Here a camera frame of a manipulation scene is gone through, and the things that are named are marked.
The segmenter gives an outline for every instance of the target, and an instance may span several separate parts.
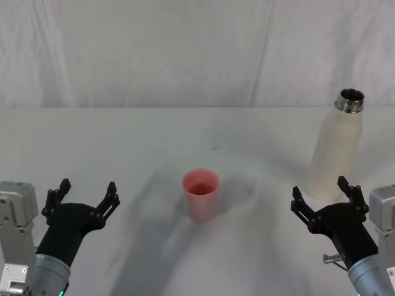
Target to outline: white water bottle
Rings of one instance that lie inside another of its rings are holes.
[[[344,89],[322,121],[307,181],[311,197],[325,201],[340,198],[338,178],[350,173],[362,132],[363,108],[364,94]]]

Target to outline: white fabric curtain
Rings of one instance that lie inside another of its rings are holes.
[[[395,105],[377,0],[0,0],[0,107]]]

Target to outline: table surface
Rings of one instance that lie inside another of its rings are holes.
[[[121,205],[88,234],[72,265],[69,296],[355,295],[335,253],[289,210],[304,193],[328,108],[31,109],[0,111],[0,179],[46,191],[69,178],[64,202],[96,206],[109,181]],[[395,108],[366,108],[350,183],[365,199],[395,182]],[[203,226],[182,206],[181,178],[213,169],[220,214]],[[304,195],[314,209],[324,203]],[[366,227],[376,239],[370,221]],[[35,219],[38,244],[46,231]]]

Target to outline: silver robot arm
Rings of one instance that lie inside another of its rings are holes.
[[[42,214],[49,227],[36,249],[31,236],[38,214],[34,187],[0,182],[0,243],[5,261],[0,296],[64,295],[83,238],[102,229],[120,204],[114,182],[96,208],[62,203],[70,188],[69,180],[64,179],[58,189],[48,191]]]
[[[27,183],[0,183],[0,243],[4,266],[0,295],[28,295],[36,253],[31,230],[37,216],[35,190]]]
[[[359,296],[395,296],[395,185],[374,189],[369,207],[360,186],[349,186],[343,176],[338,185],[349,203],[336,203],[315,212],[295,187],[291,210],[311,233],[332,240],[339,253],[324,255],[323,261],[345,269]],[[362,224],[369,210],[379,235],[378,247]]]
[[[374,189],[369,196],[370,220],[378,233],[378,255],[374,259],[382,295],[395,295],[395,184]],[[361,276],[368,282],[369,272]],[[365,289],[358,290],[363,295]]]

